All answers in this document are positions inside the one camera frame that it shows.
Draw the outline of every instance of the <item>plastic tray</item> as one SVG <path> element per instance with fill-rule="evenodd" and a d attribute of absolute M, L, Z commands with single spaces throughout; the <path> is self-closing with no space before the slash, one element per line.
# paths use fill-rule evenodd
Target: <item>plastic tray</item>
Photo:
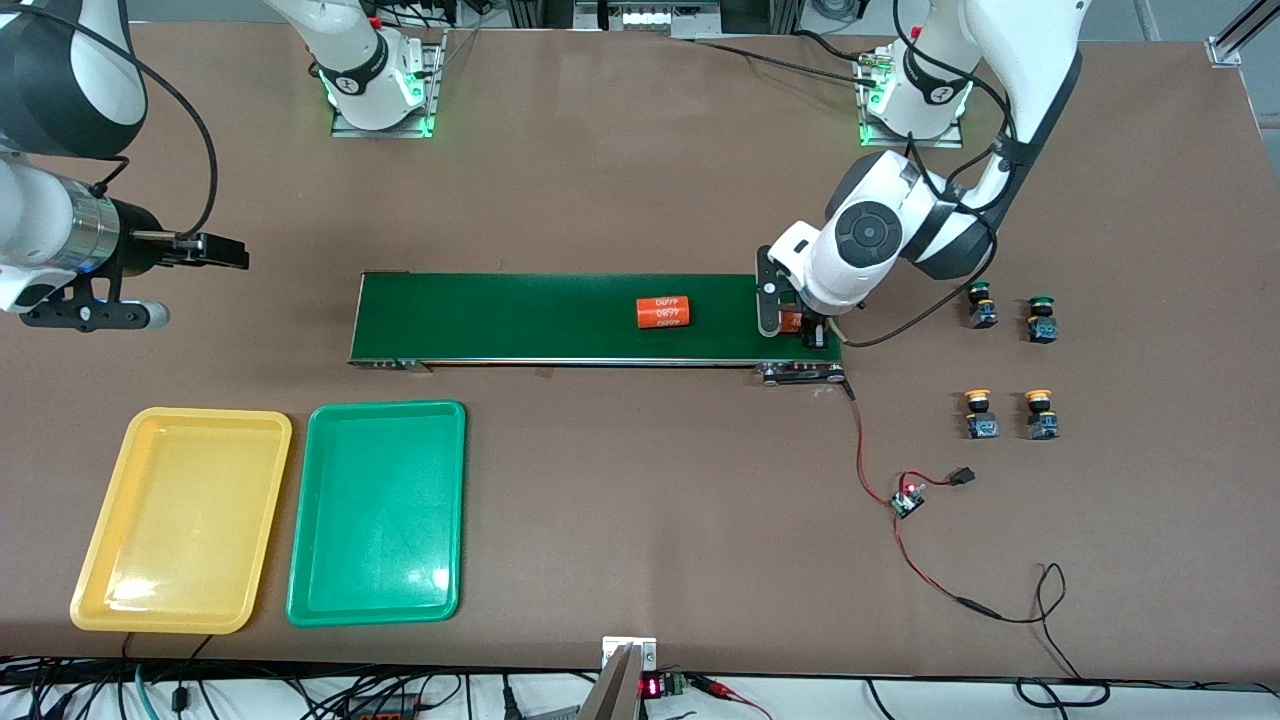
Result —
<path fill-rule="evenodd" d="M 311 415 L 289 621 L 434 623 L 458 606 L 466 410 L 452 400 Z"/>
<path fill-rule="evenodd" d="M 279 413 L 143 410 L 124 434 L 72 621 L 225 634 L 253 612 L 292 427 Z"/>

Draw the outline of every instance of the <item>wire connector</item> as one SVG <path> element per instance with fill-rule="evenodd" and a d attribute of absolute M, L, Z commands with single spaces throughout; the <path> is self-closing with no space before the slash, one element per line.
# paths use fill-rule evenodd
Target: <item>wire connector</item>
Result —
<path fill-rule="evenodd" d="M 952 486 L 963 486 L 974 482 L 977 478 L 978 475 L 975 475 L 969 468 L 960 468 L 955 473 L 947 475 L 947 482 Z"/>
<path fill-rule="evenodd" d="M 189 707 L 191 694 L 187 688 L 178 685 L 173 689 L 173 694 L 169 696 L 169 710 L 174 712 L 182 712 Z"/>

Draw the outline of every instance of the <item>red wire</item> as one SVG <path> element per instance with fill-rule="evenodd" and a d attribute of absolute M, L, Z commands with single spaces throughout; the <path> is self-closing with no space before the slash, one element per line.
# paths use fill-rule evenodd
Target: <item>red wire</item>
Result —
<path fill-rule="evenodd" d="M 858 482 L 863 484 L 863 489 L 872 496 L 872 500 L 890 507 L 888 501 L 873 491 L 870 483 L 867 482 L 867 469 L 863 466 L 863 410 L 858 406 L 856 400 L 854 401 L 854 419 L 858 420 Z"/>
<path fill-rule="evenodd" d="M 947 480 L 934 480 L 933 478 L 925 475 L 924 473 L 922 473 L 919 470 L 908 470 L 908 471 L 902 473 L 904 478 L 908 477 L 908 475 L 915 475 L 916 478 L 920 478 L 922 480 L 929 483 L 931 486 L 950 486 L 951 484 Z"/>
<path fill-rule="evenodd" d="M 933 589 L 938 591 L 940 593 L 942 593 L 942 594 L 950 597 L 951 600 L 955 600 L 956 602 L 959 602 L 959 598 L 956 598 L 956 596 L 951 594 L 951 591 L 948 591 L 947 588 L 940 585 L 937 583 L 937 580 L 934 580 L 933 578 L 929 577 L 928 573 L 925 573 L 924 570 L 920 570 L 920 566 L 916 565 L 915 561 L 911 560 L 911 556 L 906 553 L 906 546 L 902 544 L 902 528 L 901 528 L 901 525 L 899 525 L 899 518 L 896 515 L 893 516 L 893 542 L 897 543 L 897 550 L 899 550 L 899 552 L 902 553 L 902 560 L 906 560 L 906 564 L 910 565 L 911 570 L 915 570 L 915 574 L 919 575 L 922 580 L 924 580 L 925 583 L 929 583 L 929 585 Z"/>
<path fill-rule="evenodd" d="M 754 708 L 759 710 L 762 714 L 764 714 L 765 717 L 768 717 L 769 720 L 773 720 L 773 716 L 769 715 L 768 710 L 760 707 L 759 705 L 755 705 L 754 702 L 746 700 L 745 697 L 742 697 L 742 696 L 740 696 L 737 693 L 733 693 L 733 697 L 731 697 L 730 700 L 733 701 L 733 702 L 740 702 L 740 703 L 742 703 L 742 705 L 745 705 L 748 707 L 754 707 Z"/>

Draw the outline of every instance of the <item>green conveyor belt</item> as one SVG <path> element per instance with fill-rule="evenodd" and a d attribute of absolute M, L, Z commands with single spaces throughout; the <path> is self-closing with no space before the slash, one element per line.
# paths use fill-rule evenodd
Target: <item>green conveyor belt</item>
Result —
<path fill-rule="evenodd" d="M 636 328 L 639 297 L 685 295 L 692 320 Z M 756 329 L 753 275 L 366 273 L 351 361 L 426 365 L 838 363 L 840 347 Z"/>

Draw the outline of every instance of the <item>metal clamp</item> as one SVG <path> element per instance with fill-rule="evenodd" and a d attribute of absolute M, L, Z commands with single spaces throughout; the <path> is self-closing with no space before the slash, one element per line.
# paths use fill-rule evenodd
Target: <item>metal clamp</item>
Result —
<path fill-rule="evenodd" d="M 582 701 L 577 720 L 635 720 L 640 714 L 640 679 L 658 669 L 654 638 L 605 637 L 600 676 Z"/>

